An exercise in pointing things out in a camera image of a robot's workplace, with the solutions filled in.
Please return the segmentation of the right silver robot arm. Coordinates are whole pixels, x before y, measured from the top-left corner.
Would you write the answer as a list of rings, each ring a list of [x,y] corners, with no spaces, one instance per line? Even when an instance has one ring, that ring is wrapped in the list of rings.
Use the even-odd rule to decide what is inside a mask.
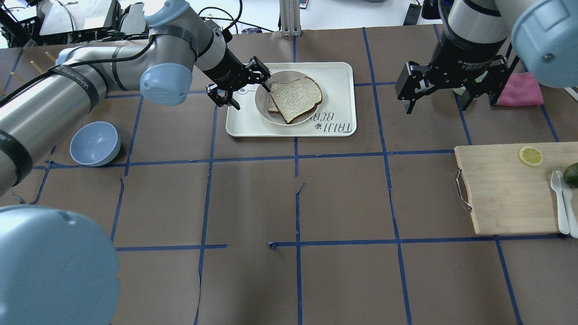
[[[543,86],[576,87],[575,0],[424,0],[421,16],[444,30],[425,66],[408,61],[396,82],[407,114],[437,90],[464,87],[460,109],[488,94],[496,103],[522,61]]]

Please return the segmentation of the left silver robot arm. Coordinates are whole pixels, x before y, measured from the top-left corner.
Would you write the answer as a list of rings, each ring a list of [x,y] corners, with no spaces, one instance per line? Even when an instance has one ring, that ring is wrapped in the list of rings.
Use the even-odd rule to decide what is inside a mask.
[[[215,105],[239,108],[233,92],[265,85],[271,74],[257,58],[241,63],[230,37],[185,0],[147,3],[145,46],[79,46],[1,101],[1,193],[17,186],[34,164],[109,91],[140,91],[165,106],[183,103],[193,68],[212,84]],[[109,234],[81,214],[39,205],[1,208],[1,323],[108,325],[120,291],[117,251]]]

